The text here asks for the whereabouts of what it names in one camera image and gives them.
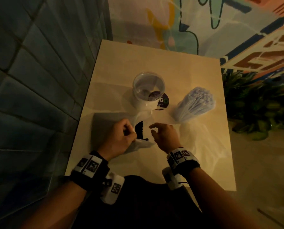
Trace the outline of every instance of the wrapped straw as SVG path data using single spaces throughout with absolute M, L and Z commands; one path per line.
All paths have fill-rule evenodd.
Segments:
M 210 91 L 196 87 L 179 102 L 174 112 L 174 119 L 178 122 L 185 122 L 213 108 L 215 108 L 215 100 Z

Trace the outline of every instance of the white tabletop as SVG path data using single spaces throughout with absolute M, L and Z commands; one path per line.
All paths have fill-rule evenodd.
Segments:
M 169 97 L 169 106 L 165 110 L 153 110 L 154 121 L 175 124 L 178 131 L 179 124 L 170 116 L 178 102 L 194 87 L 210 90 L 216 100 L 215 109 L 193 121 L 205 125 L 228 154 L 219 160 L 210 175 L 225 190 L 236 191 L 219 60 L 106 40 L 101 43 L 65 175 L 70 175 L 83 155 L 90 152 L 94 113 L 133 111 L 128 101 L 132 95 L 132 82 L 144 71 L 163 77 L 165 93 Z M 209 137 L 204 131 L 198 136 Z M 159 184 L 165 183 L 162 169 L 167 166 L 166 154 L 157 145 L 121 155 L 109 162 L 110 170 L 121 176 L 139 175 Z

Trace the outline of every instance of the mural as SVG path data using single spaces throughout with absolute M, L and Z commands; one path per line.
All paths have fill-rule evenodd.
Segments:
M 116 41 L 218 58 L 223 74 L 284 86 L 284 0 L 109 0 L 109 8 Z

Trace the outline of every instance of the concrete floor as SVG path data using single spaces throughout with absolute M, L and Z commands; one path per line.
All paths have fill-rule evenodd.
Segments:
M 257 209 L 284 225 L 284 130 L 252 141 L 233 132 L 233 124 L 229 122 L 237 191 L 229 193 L 262 227 L 281 229 Z

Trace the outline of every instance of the green plant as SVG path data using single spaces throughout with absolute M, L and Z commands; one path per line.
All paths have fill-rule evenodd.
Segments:
M 248 86 L 253 76 L 242 72 L 223 74 L 227 116 L 238 122 L 233 131 L 264 140 L 269 130 L 284 129 L 284 91 L 266 83 Z

